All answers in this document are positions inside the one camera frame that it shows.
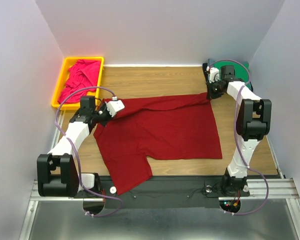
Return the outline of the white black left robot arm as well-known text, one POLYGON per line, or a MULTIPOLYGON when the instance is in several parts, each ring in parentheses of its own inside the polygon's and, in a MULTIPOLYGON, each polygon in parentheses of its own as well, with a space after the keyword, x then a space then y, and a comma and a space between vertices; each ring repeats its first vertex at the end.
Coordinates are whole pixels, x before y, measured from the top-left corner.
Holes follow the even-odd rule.
POLYGON ((75 157, 83 141, 97 124, 105 126, 125 106, 117 97, 96 109, 95 98, 84 96, 70 119, 62 138, 47 153, 37 158, 38 193, 42 197, 74 197, 80 190, 80 176, 75 157))

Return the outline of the dark red t-shirt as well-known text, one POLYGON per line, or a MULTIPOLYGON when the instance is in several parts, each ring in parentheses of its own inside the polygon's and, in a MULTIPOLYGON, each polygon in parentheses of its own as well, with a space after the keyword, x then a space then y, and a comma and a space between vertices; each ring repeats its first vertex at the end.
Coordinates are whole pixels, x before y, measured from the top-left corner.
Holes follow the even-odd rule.
POLYGON ((93 134, 118 195, 153 175, 155 160, 221 159, 206 93, 124 99, 124 109, 93 134))

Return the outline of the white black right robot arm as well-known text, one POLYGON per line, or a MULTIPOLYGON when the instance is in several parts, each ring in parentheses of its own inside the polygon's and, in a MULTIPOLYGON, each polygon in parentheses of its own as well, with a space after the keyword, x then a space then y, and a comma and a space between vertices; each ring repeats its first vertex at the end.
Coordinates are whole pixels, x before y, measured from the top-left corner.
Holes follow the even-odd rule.
POLYGON ((234 140, 235 152, 220 182, 221 192, 232 195, 247 191, 248 171, 256 147, 268 135, 271 126, 272 102, 262 99, 247 87, 242 78, 236 77, 233 65, 220 69, 202 65, 206 77, 207 99, 214 100, 227 94, 235 101, 234 140))

